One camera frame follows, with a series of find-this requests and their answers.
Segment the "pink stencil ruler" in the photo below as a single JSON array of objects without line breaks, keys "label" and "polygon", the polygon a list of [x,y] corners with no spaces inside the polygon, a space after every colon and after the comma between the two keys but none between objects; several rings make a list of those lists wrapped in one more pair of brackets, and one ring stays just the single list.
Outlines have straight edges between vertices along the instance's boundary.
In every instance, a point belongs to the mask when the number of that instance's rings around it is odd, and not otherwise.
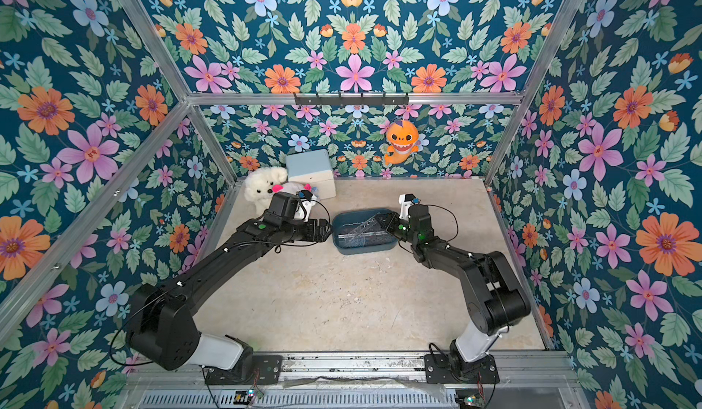
[{"label": "pink stencil ruler", "polygon": [[345,233],[337,237],[340,241],[357,241],[357,240],[387,240],[389,234],[384,231],[371,231],[362,233]]}]

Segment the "teal plastic storage box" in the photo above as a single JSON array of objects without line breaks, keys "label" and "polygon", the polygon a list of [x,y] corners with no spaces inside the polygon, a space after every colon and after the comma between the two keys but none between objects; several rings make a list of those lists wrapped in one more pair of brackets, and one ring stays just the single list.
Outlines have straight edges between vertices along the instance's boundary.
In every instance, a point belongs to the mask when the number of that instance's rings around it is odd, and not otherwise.
[{"label": "teal plastic storage box", "polygon": [[339,213],[332,220],[332,238],[341,255],[361,255],[393,249],[398,240],[376,221],[377,215],[391,213],[375,208]]}]

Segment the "clear short ruler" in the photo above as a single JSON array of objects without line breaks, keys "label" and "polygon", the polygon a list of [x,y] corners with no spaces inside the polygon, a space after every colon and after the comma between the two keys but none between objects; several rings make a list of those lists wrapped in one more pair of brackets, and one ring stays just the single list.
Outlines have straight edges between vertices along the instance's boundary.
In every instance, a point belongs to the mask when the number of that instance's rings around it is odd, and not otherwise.
[{"label": "clear short ruler", "polygon": [[376,216],[367,219],[365,222],[362,222],[362,224],[358,224],[358,226],[352,229],[349,233],[362,233],[371,231],[384,231],[387,233],[385,227],[377,219]]}]

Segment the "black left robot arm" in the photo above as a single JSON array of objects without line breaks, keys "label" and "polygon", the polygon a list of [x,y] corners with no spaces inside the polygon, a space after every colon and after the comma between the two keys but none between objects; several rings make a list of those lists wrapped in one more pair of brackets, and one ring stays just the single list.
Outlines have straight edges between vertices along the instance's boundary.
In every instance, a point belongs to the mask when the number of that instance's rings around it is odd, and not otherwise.
[{"label": "black left robot arm", "polygon": [[131,297],[133,316],[125,327],[126,345],[167,371],[197,365],[248,376],[252,348],[230,336],[199,330],[195,315],[234,275],[270,251],[287,244],[314,245],[331,235],[325,219],[250,219],[193,268],[157,286],[141,286]]}]

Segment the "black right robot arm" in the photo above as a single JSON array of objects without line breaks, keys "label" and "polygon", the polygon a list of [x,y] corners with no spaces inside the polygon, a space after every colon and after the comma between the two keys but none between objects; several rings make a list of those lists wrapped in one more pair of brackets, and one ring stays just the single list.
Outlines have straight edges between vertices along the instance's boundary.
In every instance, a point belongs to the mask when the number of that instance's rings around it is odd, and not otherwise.
[{"label": "black right robot arm", "polygon": [[466,251],[435,234],[431,215],[415,206],[415,215],[375,216],[380,228],[409,244],[416,262],[442,271],[460,282],[469,323],[452,341],[451,356],[461,364],[482,361],[495,342],[531,315],[531,304],[506,256],[500,252]]}]

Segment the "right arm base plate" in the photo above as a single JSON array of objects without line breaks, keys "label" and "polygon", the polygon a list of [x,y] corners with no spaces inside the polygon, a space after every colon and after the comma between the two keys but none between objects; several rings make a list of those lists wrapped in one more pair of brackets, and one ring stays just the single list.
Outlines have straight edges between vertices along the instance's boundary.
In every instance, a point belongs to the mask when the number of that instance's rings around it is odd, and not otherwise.
[{"label": "right arm base plate", "polygon": [[447,357],[437,353],[423,357],[427,383],[434,384],[498,384],[501,382],[495,357],[487,355],[474,363],[460,357]]}]

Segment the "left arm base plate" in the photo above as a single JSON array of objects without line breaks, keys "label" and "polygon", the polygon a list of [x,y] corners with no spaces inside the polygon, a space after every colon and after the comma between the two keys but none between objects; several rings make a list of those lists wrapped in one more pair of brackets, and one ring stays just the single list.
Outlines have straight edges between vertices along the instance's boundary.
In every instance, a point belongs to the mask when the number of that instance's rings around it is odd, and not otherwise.
[{"label": "left arm base plate", "polygon": [[282,363],[280,355],[252,354],[240,359],[232,370],[206,368],[205,383],[210,386],[276,384]]}]

